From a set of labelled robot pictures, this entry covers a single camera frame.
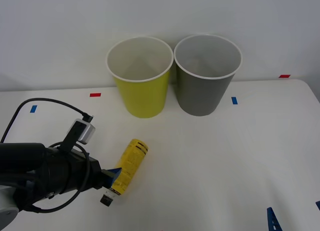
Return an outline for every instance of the gray cup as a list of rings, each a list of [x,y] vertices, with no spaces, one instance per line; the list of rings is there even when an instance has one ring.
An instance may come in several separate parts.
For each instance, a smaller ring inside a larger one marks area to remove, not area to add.
[[[217,35],[194,35],[174,49],[180,107],[190,115],[205,116],[218,106],[242,64],[240,49]]]

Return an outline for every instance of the red tape marker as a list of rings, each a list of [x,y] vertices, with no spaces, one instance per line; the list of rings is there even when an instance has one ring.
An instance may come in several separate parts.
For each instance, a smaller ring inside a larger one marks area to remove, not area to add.
[[[90,93],[90,97],[100,97],[100,96],[101,96],[100,92]]]
[[[289,78],[291,76],[291,74],[281,74],[280,76],[279,76],[279,79],[287,79],[287,78]]]

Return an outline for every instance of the black cable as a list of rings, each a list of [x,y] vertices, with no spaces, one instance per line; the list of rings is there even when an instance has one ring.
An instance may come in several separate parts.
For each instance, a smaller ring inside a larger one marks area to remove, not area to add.
[[[52,144],[51,146],[49,146],[49,148],[54,148],[55,146],[58,146],[60,145],[62,142],[57,142],[57,143],[54,143]],[[75,146],[77,148],[79,148],[81,150],[81,152],[84,154],[85,156],[85,166],[86,166],[86,171],[85,171],[85,175],[84,175],[84,179],[82,181],[82,184],[80,186],[80,188],[77,190],[77,192],[67,201],[65,202],[64,204],[58,206],[58,207],[54,207],[54,208],[50,208],[50,209],[41,209],[39,207],[36,207],[34,205],[30,205],[29,207],[27,207],[27,210],[28,211],[32,211],[32,212],[35,212],[35,213],[42,213],[42,214],[48,214],[48,213],[53,213],[53,212],[56,212],[58,210],[61,210],[63,209],[64,207],[68,206],[72,201],[74,201],[76,199],[76,197],[78,197],[78,195],[84,190],[86,184],[87,184],[87,181],[88,181],[88,178],[89,178],[89,174],[90,174],[90,160],[89,160],[89,154],[86,152],[86,150],[80,146],[79,144],[75,144]]]
[[[11,126],[13,125],[14,121],[16,120],[16,118],[17,118],[17,116],[18,116],[19,111],[21,110],[21,108],[22,108],[25,104],[27,104],[27,103],[29,103],[29,102],[32,102],[32,101],[47,101],[47,102],[52,102],[52,103],[56,103],[56,104],[59,104],[59,105],[63,105],[63,106],[66,106],[66,107],[68,107],[68,108],[70,108],[70,109],[73,109],[74,111],[77,111],[78,113],[80,113],[80,114],[83,116],[83,120],[85,120],[85,121],[87,121],[87,122],[90,122],[91,119],[92,119],[92,117],[91,117],[89,114],[87,114],[86,112],[83,112],[83,111],[81,111],[80,109],[78,109],[78,108],[76,108],[76,107],[74,107],[74,106],[72,106],[72,105],[70,105],[70,104],[68,104],[68,103],[66,103],[66,102],[62,102],[62,101],[59,101],[59,100],[56,100],[56,99],[52,99],[52,98],[45,98],[45,97],[30,98],[30,99],[27,99],[26,101],[23,101],[23,102],[19,105],[19,107],[16,109],[16,111],[15,111],[14,115],[12,116],[12,118],[11,118],[8,126],[6,127],[6,130],[5,130],[4,133],[3,133],[3,136],[2,136],[2,138],[1,138],[0,143],[3,143],[3,142],[5,141],[5,139],[6,139],[7,135],[8,135],[8,132],[9,132]]]

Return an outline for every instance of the cup rim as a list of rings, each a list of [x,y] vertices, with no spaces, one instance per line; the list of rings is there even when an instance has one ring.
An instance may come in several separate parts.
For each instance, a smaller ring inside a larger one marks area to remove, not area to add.
[[[126,78],[123,78],[123,77],[120,77],[118,75],[116,75],[115,73],[113,73],[111,71],[111,69],[109,68],[109,65],[108,65],[108,57],[109,57],[109,54],[110,52],[116,47],[118,46],[119,44],[123,43],[123,42],[126,42],[126,41],[129,41],[129,40],[133,40],[133,39],[140,39],[140,38],[145,38],[145,39],[153,39],[153,40],[157,40],[161,43],[163,43],[170,51],[171,53],[171,61],[170,61],[170,64],[169,66],[160,74],[158,74],[157,76],[154,76],[154,77],[151,77],[151,78],[148,78],[148,79],[142,79],[142,80],[131,80],[131,79],[126,79]],[[106,53],[106,57],[105,57],[105,64],[106,64],[106,68],[108,69],[108,71],[111,73],[111,75],[119,80],[122,80],[122,81],[125,81],[125,82],[129,82],[129,83],[144,83],[144,82],[148,82],[148,81],[152,81],[152,80],[155,80],[161,76],[163,76],[166,72],[169,71],[169,69],[171,68],[172,64],[174,63],[174,60],[175,60],[175,57],[174,57],[174,52],[172,50],[172,48],[169,46],[169,44],[167,44],[165,41],[159,39],[159,38],[156,38],[156,37],[151,37],[151,36],[136,36],[136,37],[131,37],[131,38],[127,38],[127,39],[124,39],[124,40],[121,40],[119,42],[117,42],[115,45],[113,45],[109,51]]]
[[[231,73],[229,73],[227,75],[224,75],[224,76],[220,76],[220,77],[206,77],[206,76],[197,75],[197,74],[194,74],[194,73],[186,70],[184,67],[182,67],[182,65],[178,62],[177,57],[176,57],[177,48],[185,40],[188,40],[190,38],[197,37],[197,36],[216,37],[216,38],[220,38],[220,39],[223,39],[223,40],[231,43],[238,50],[238,52],[240,53],[240,64],[238,65],[238,67],[233,72],[231,72]],[[241,52],[240,48],[234,42],[230,41],[229,39],[227,39],[225,37],[222,37],[222,36],[219,36],[219,35],[215,35],[215,34],[195,34],[195,35],[191,35],[191,36],[185,37],[180,42],[178,42],[178,44],[175,46],[174,51],[173,51],[173,56],[174,56],[175,63],[179,66],[180,69],[182,69],[184,72],[186,72],[187,74],[189,74],[191,76],[194,76],[194,77],[197,77],[197,78],[200,78],[200,79],[203,79],[203,80],[222,80],[222,79],[228,78],[228,77],[230,77],[230,76],[232,76],[232,75],[234,75],[236,73],[236,71],[241,67],[242,62],[243,62],[243,55],[242,55],[242,52]]]

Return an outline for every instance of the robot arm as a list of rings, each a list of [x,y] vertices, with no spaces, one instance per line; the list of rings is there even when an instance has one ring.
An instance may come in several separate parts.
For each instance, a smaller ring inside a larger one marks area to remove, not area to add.
[[[121,168],[101,169],[99,162],[76,143],[89,142],[95,131],[90,123],[92,118],[76,119],[65,139],[50,147],[41,143],[0,143],[0,230],[22,210],[52,213],[70,204],[85,190],[112,186]],[[39,200],[72,190],[77,190],[75,195],[59,207],[34,206]]]

